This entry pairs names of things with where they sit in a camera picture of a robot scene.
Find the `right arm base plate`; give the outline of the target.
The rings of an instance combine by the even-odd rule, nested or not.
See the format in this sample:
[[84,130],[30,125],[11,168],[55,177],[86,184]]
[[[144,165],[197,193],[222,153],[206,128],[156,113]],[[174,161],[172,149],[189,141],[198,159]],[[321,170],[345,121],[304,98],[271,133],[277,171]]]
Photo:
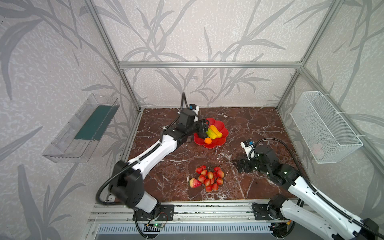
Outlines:
[[271,209],[268,204],[252,203],[251,205],[255,220],[281,220],[282,215],[275,209]]

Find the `green yellow fake cucumber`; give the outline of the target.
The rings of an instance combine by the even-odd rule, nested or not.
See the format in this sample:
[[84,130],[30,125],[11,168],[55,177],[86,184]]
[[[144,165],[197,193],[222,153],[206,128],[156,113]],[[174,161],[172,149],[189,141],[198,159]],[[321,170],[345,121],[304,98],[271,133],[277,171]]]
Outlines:
[[206,134],[212,140],[215,140],[218,137],[217,134],[210,128],[208,128],[208,130],[206,131]]

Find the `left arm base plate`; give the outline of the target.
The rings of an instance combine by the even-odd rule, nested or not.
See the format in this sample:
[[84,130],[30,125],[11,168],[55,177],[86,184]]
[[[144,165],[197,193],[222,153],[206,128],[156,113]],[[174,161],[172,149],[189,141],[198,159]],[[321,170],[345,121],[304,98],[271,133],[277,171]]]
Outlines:
[[133,220],[144,222],[150,220],[156,221],[172,221],[174,218],[175,206],[166,204],[157,204],[155,208],[147,213],[144,210],[134,211]]

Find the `bunch of red fake cherries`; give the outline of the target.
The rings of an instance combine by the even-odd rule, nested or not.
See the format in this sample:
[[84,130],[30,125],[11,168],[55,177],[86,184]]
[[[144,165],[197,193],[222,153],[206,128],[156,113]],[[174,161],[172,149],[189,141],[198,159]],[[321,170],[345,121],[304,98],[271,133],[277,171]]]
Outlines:
[[219,166],[209,168],[206,165],[201,165],[196,168],[195,172],[198,174],[195,179],[202,183],[201,186],[203,186],[208,193],[218,191],[220,186],[224,184],[225,173]]

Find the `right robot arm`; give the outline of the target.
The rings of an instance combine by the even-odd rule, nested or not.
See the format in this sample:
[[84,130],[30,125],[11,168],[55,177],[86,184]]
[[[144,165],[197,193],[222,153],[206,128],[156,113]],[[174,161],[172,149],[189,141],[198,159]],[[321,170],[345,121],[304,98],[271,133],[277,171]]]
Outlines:
[[305,227],[324,240],[377,240],[383,239],[379,226],[371,219],[361,219],[323,194],[300,172],[289,164],[281,164],[276,153],[268,146],[242,142],[246,157],[236,163],[240,172],[257,171],[275,185],[286,189],[312,212],[295,204],[283,195],[270,199],[265,214],[274,220],[285,218]]

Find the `small fake orange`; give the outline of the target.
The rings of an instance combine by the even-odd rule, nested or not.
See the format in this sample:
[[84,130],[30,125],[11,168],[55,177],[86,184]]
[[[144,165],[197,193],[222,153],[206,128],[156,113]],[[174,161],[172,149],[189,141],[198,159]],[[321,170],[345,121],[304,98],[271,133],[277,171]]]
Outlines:
[[212,139],[207,137],[204,139],[205,144],[210,145],[212,143]]

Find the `orange yellow fake squash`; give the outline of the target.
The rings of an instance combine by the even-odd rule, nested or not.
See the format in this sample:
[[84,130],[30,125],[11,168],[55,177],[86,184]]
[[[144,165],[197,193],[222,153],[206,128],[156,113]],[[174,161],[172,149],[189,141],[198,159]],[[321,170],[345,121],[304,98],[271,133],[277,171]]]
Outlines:
[[223,136],[223,134],[214,125],[210,125],[209,128],[217,134],[217,138],[221,138]]

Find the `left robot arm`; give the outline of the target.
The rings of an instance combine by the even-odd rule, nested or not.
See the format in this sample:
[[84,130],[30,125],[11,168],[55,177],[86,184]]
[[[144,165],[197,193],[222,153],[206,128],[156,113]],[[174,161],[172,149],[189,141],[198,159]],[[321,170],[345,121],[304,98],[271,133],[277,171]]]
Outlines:
[[145,191],[144,179],[163,158],[184,144],[189,136],[201,134],[208,126],[208,120],[199,118],[197,105],[191,104],[187,109],[180,110],[176,122],[166,127],[160,139],[150,148],[128,162],[119,161],[115,164],[112,176],[100,187],[96,199],[102,204],[100,193],[108,187],[108,191],[118,199],[112,205],[123,204],[156,215],[160,202]]

